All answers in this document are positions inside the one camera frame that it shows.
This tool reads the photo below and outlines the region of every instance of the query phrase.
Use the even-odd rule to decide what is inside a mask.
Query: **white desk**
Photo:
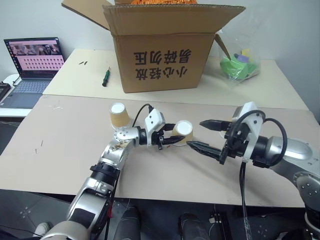
[[[103,87],[109,66],[109,82]],[[274,60],[263,60],[259,75],[234,87],[223,81],[219,59],[209,57],[197,88],[124,93],[113,51],[75,49],[43,94],[226,106],[254,101],[261,108],[308,110]]]
[[[11,89],[10,91],[8,91],[6,93],[6,95],[4,96],[3,99],[5,99],[15,88],[15,86],[13,86],[13,82],[19,77],[19,74],[12,74],[9,75],[3,82],[6,84],[10,84],[11,85]],[[16,118],[24,118],[25,116],[27,116],[29,113],[31,112],[31,109],[26,109],[26,108],[1,108],[0,107],[0,118],[1,117],[16,117]]]
[[[111,140],[109,106],[114,99],[43,95],[16,130],[0,156],[0,189],[76,194],[90,166],[97,163]],[[122,100],[131,118],[144,101]],[[207,119],[228,120],[235,107],[208,104],[150,102],[167,123],[189,120],[194,139],[221,148],[218,132],[198,125]],[[303,139],[319,149],[320,127],[310,111],[262,108],[279,120],[290,138]],[[137,124],[146,116],[143,111]],[[261,135],[279,136],[275,125],[265,124]],[[138,147],[127,160],[116,197],[154,200],[241,204],[239,158],[225,165],[188,146]],[[303,207],[299,192],[270,169],[247,165],[246,203],[251,206]]]

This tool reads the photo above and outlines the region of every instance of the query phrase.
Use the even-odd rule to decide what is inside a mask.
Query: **white sneaker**
[[[35,234],[33,234],[32,237],[39,237],[39,235],[44,236],[47,232],[49,232],[50,229],[51,229],[51,227],[50,227],[49,223],[42,222],[36,227],[36,229],[34,231]]]

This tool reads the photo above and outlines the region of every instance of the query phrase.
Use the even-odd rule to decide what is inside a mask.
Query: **beige paper cup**
[[[111,124],[114,129],[127,127],[130,123],[126,107],[121,102],[113,103],[109,108]]]
[[[187,120],[180,120],[178,121],[173,130],[172,136],[184,136],[184,139],[178,141],[177,143],[173,144],[175,146],[184,146],[187,144],[187,141],[191,141],[194,137],[193,135],[193,126],[191,122]]]

